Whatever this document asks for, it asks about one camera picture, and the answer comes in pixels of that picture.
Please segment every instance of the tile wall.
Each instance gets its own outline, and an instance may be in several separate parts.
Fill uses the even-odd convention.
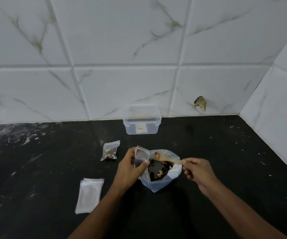
[[[287,44],[241,116],[287,163]]]
[[[0,123],[238,114],[286,42],[287,0],[0,0]]]

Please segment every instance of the wooden spoon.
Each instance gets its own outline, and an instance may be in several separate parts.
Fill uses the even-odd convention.
[[[183,165],[182,160],[176,160],[176,159],[173,159],[173,158],[169,158],[164,153],[155,152],[155,159],[157,161],[168,161],[168,162],[178,163],[178,164],[182,164]]]

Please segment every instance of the hand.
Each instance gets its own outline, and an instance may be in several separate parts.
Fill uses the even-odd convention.
[[[125,157],[118,164],[117,173],[112,187],[121,193],[125,193],[148,168],[150,161],[143,162],[139,167],[134,168],[131,159],[135,157],[135,148],[128,149]]]
[[[208,196],[209,189],[219,182],[209,161],[202,158],[186,158],[183,161],[182,169],[186,177],[196,182],[201,192]]]

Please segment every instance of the stack of plastic bags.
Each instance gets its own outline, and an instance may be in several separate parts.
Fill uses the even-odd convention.
[[[75,209],[76,214],[90,213],[98,205],[104,179],[84,178],[80,183],[80,192]]]

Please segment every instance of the right hand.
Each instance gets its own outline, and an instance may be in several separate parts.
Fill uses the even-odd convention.
[[[208,160],[202,158],[186,158],[182,169],[188,179],[196,182],[201,192],[208,196],[209,189],[219,182]]]

